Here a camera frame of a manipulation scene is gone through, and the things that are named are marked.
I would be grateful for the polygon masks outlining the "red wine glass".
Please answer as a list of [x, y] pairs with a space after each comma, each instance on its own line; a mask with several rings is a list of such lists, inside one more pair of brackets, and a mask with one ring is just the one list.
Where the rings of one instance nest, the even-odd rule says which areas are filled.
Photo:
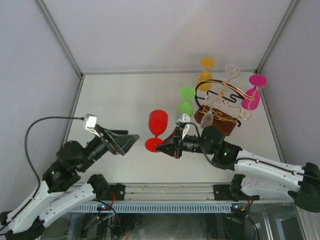
[[145, 142], [145, 148], [153, 153], [157, 153], [156, 147], [164, 141], [160, 136], [167, 130], [168, 127], [168, 114], [162, 109], [153, 110], [149, 114], [148, 128], [154, 137]]

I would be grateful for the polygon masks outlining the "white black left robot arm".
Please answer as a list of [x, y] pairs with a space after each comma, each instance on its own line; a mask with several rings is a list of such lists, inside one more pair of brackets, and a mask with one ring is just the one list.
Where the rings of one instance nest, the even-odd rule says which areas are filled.
[[85, 147], [74, 140], [66, 142], [30, 196], [15, 210], [0, 214], [1, 225], [8, 227], [4, 233], [7, 240], [35, 240], [74, 207], [109, 196], [110, 185], [102, 174], [93, 174], [75, 191], [64, 193], [81, 179], [80, 173], [86, 172], [104, 154], [124, 156], [140, 137], [96, 123], [86, 124], [85, 129], [94, 138]]

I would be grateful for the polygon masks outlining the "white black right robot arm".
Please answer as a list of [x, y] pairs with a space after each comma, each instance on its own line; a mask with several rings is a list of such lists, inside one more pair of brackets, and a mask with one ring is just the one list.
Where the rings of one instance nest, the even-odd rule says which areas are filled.
[[267, 159], [225, 141], [215, 126], [193, 136], [183, 133], [184, 126], [177, 126], [154, 149], [176, 159], [183, 152], [203, 154], [213, 167], [233, 171], [229, 192], [234, 201], [270, 197], [319, 213], [320, 169], [316, 164], [301, 166]]

